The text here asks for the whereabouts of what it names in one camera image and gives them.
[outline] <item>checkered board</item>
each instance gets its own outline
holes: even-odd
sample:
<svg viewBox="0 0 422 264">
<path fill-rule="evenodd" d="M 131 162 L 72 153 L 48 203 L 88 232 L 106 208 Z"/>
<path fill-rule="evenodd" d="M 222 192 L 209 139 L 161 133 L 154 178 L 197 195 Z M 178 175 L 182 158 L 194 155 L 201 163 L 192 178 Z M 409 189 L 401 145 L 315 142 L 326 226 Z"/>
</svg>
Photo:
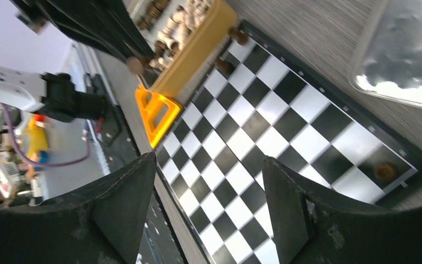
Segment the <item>checkered board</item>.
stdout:
<svg viewBox="0 0 422 264">
<path fill-rule="evenodd" d="M 375 203 L 422 173 L 422 153 L 254 26 L 241 29 L 251 41 L 221 55 L 236 69 L 210 70 L 157 149 L 158 167 L 210 263 L 276 264 L 265 156 Z M 398 179 L 378 180 L 381 162 Z"/>
</svg>

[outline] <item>metal tray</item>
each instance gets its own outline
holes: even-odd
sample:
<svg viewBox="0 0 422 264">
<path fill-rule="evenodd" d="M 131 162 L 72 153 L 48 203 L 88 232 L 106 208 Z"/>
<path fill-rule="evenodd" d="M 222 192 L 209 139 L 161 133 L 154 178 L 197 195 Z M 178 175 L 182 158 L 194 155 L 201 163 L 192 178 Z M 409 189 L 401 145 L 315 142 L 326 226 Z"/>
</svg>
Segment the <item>metal tray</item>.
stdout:
<svg viewBox="0 0 422 264">
<path fill-rule="evenodd" d="M 379 0 L 351 69 L 358 91 L 422 108 L 422 0 Z"/>
</svg>

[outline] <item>cable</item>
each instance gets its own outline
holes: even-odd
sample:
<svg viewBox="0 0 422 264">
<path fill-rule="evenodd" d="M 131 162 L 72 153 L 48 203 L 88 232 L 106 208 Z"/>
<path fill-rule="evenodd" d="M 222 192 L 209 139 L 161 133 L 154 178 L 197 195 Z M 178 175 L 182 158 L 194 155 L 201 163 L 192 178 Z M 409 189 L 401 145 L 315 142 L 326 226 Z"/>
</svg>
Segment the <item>cable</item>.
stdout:
<svg viewBox="0 0 422 264">
<path fill-rule="evenodd" d="M 14 128 L 12 127 L 12 120 L 10 118 L 9 107 L 6 104 L 3 104 L 3 103 L 1 103 L 1 105 L 2 105 L 2 108 L 4 109 L 4 111 L 3 111 L 4 112 L 4 119 L 5 119 L 5 122 L 8 125 L 9 136 L 10 136 L 10 141 L 12 142 L 12 146 L 14 147 L 15 152 L 18 155 L 20 155 L 22 160 L 24 160 L 27 164 L 32 165 L 34 167 L 40 167 L 40 168 L 59 168 L 59 167 L 65 167 L 65 166 L 77 164 L 79 162 L 86 160 L 90 156 L 90 142 L 88 140 L 86 140 L 86 155 L 84 155 L 83 157 L 76 159 L 74 161 L 56 163 L 56 164 L 46 164 L 46 163 L 40 163 L 40 162 L 32 161 L 31 159 L 29 159 L 23 153 L 23 151 L 19 147 L 19 144 L 17 143 L 17 139 L 15 138 L 15 131 L 14 131 Z"/>
</svg>

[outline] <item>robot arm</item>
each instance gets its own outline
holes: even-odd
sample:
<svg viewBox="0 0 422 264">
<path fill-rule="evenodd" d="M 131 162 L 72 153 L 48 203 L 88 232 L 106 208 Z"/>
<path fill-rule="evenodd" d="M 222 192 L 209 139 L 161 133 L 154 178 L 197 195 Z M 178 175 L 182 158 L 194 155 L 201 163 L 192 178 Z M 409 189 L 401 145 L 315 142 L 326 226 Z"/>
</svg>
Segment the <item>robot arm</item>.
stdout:
<svg viewBox="0 0 422 264">
<path fill-rule="evenodd" d="M 107 109 L 104 97 L 76 91 L 69 74 L 41 75 L 4 67 L 0 67 L 0 103 L 66 123 L 99 119 Z"/>
</svg>

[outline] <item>white square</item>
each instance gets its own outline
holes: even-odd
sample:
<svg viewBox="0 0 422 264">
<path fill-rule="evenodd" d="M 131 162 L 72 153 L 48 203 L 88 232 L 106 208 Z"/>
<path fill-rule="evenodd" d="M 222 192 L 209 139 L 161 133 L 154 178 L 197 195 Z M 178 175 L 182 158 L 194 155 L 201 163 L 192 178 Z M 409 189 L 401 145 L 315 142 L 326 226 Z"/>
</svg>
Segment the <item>white square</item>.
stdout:
<svg viewBox="0 0 422 264">
<path fill-rule="evenodd" d="M 263 66 L 259 69 L 256 76 L 266 84 L 269 89 L 274 90 L 282 78 L 287 75 L 289 68 L 281 60 L 271 55 Z"/>
<path fill-rule="evenodd" d="M 258 139 L 256 145 L 265 155 L 277 158 L 289 146 L 289 143 L 271 126 Z"/>
<path fill-rule="evenodd" d="M 263 191 L 264 191 L 264 182 L 263 182 L 263 173 L 262 172 L 260 172 L 260 173 L 258 173 L 258 175 L 256 175 L 255 181 L 259 184 L 259 186 L 261 186 L 261 189 L 263 189 Z"/>
<path fill-rule="evenodd" d="M 223 206 L 212 192 L 201 202 L 201 208 L 211 222 L 224 212 Z"/>
<path fill-rule="evenodd" d="M 182 115 L 182 119 L 191 130 L 196 127 L 202 117 L 203 116 L 199 112 L 198 108 L 193 103 L 188 105 L 187 109 L 185 109 L 184 114 Z"/>
<path fill-rule="evenodd" d="M 273 91 L 269 91 L 256 107 L 256 110 L 269 124 L 274 125 L 288 108 L 288 104 L 279 95 Z"/>
<path fill-rule="evenodd" d="M 177 176 L 179 175 L 180 171 L 177 168 L 177 166 L 175 165 L 174 161 L 172 159 L 170 159 L 169 161 L 167 161 L 167 163 L 164 165 L 163 169 L 163 174 L 166 178 L 166 180 L 168 181 L 169 184 L 172 184 L 175 180 L 175 178 L 177 178 Z"/>
<path fill-rule="evenodd" d="M 188 217 L 190 217 L 199 206 L 198 200 L 190 189 L 186 190 L 182 197 L 180 197 L 179 203 Z"/>
<path fill-rule="evenodd" d="M 329 99 L 320 91 L 311 85 L 306 85 L 290 103 L 290 107 L 305 119 L 306 122 L 311 123 L 330 103 Z"/>
<path fill-rule="evenodd" d="M 242 160 L 245 155 L 252 149 L 254 146 L 253 140 L 243 131 L 243 129 L 239 128 L 237 132 L 235 132 L 232 137 L 227 142 L 230 150 L 235 154 L 235 156 Z"/>
<path fill-rule="evenodd" d="M 308 163 L 314 161 L 330 146 L 329 141 L 310 125 L 305 126 L 292 139 L 290 145 L 308 161 Z"/>
<path fill-rule="evenodd" d="M 213 95 L 214 98 L 217 98 L 222 92 L 223 88 L 227 84 L 225 77 L 216 69 L 211 71 L 208 78 L 204 82 L 203 86 Z"/>
<path fill-rule="evenodd" d="M 279 264 L 276 244 L 271 239 L 260 245 L 255 250 L 255 255 L 261 264 Z"/>
<path fill-rule="evenodd" d="M 233 233 L 227 239 L 225 245 L 237 263 L 241 263 L 253 252 L 252 248 L 239 231 Z"/>
<path fill-rule="evenodd" d="M 250 209 L 239 196 L 230 202 L 225 211 L 237 229 L 242 228 L 253 217 Z"/>
<path fill-rule="evenodd" d="M 208 108 L 204 111 L 203 115 L 206 117 L 208 122 L 216 128 L 226 115 L 226 110 L 216 99 L 213 99 L 213 101 L 208 105 Z"/>
<path fill-rule="evenodd" d="M 310 165 L 306 165 L 300 170 L 299 174 L 307 179 L 323 185 L 324 187 L 331 188 L 331 185 Z"/>
<path fill-rule="evenodd" d="M 253 183 L 252 176 L 240 162 L 230 169 L 226 179 L 238 195 L 241 195 Z"/>
<path fill-rule="evenodd" d="M 225 176 L 219 169 L 219 167 L 214 163 L 214 161 L 211 161 L 206 168 L 204 169 L 203 173 L 201 174 L 201 177 L 203 177 L 204 182 L 208 184 L 211 191 L 214 191 L 221 181 L 224 180 Z"/>
<path fill-rule="evenodd" d="M 199 177 L 199 171 L 192 160 L 187 161 L 180 172 L 188 187 L 191 187 Z"/>
<path fill-rule="evenodd" d="M 180 142 L 174 133 L 170 133 L 167 139 L 164 140 L 163 143 L 164 148 L 166 149 L 167 153 L 170 157 L 172 157 L 180 147 Z"/>
<path fill-rule="evenodd" d="M 358 201 L 374 204 L 385 193 L 357 167 L 352 167 L 335 182 L 332 188 L 338 193 Z"/>
<path fill-rule="evenodd" d="M 243 46 L 238 44 L 237 41 L 234 40 L 227 50 L 236 59 L 238 59 L 240 62 L 243 62 L 256 45 L 257 44 L 253 39 L 249 39 L 249 41 Z"/>
<path fill-rule="evenodd" d="M 213 160 L 221 153 L 224 147 L 225 142 L 215 130 L 211 131 L 203 141 L 203 148 Z"/>
<path fill-rule="evenodd" d="M 263 207 L 261 207 L 255 213 L 255 219 L 261 225 L 261 227 L 266 231 L 270 238 L 273 237 L 273 225 L 271 224 L 271 217 L 269 216 L 269 209 L 268 204 L 265 203 Z"/>
<path fill-rule="evenodd" d="M 208 225 L 203 232 L 201 232 L 199 238 L 201 238 L 204 247 L 208 250 L 210 255 L 216 253 L 224 244 L 223 239 L 212 224 Z"/>
<path fill-rule="evenodd" d="M 235 88 L 235 90 L 243 94 L 253 82 L 254 78 L 255 74 L 241 63 L 229 77 L 229 83 Z"/>
<path fill-rule="evenodd" d="M 352 122 L 333 139 L 332 145 L 350 162 L 358 165 L 379 149 L 382 143 L 362 125 Z"/>
<path fill-rule="evenodd" d="M 229 108 L 229 115 L 242 127 L 252 116 L 254 107 L 243 97 L 239 96 Z"/>
<path fill-rule="evenodd" d="M 193 131 L 189 131 L 182 142 L 182 147 L 189 157 L 193 157 L 201 146 L 200 141 L 197 139 Z"/>
</svg>

